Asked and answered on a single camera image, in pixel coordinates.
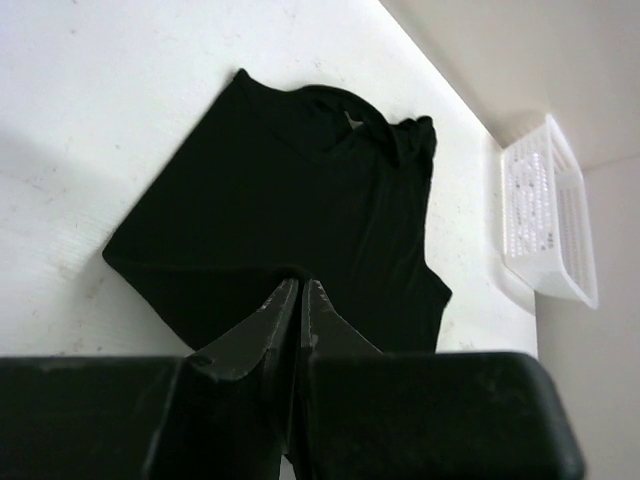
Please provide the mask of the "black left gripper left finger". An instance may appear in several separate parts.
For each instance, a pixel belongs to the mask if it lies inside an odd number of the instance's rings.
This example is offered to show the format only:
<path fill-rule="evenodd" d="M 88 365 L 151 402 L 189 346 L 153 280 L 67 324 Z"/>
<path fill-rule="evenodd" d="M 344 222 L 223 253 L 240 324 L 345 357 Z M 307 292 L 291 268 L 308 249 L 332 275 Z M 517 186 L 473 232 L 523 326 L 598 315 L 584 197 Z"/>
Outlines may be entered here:
<path fill-rule="evenodd" d="M 287 451 L 299 284 L 194 354 L 6 357 L 5 479 L 275 479 Z"/>

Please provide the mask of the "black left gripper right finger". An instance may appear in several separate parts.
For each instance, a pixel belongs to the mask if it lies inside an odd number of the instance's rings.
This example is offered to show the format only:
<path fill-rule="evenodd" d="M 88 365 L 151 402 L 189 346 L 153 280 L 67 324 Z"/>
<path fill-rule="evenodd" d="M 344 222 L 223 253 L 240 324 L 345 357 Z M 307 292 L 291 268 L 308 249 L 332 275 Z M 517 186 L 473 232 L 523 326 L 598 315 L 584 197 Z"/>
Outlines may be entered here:
<path fill-rule="evenodd" d="M 555 385 L 517 352 L 385 354 L 303 290 L 305 479 L 581 479 Z"/>

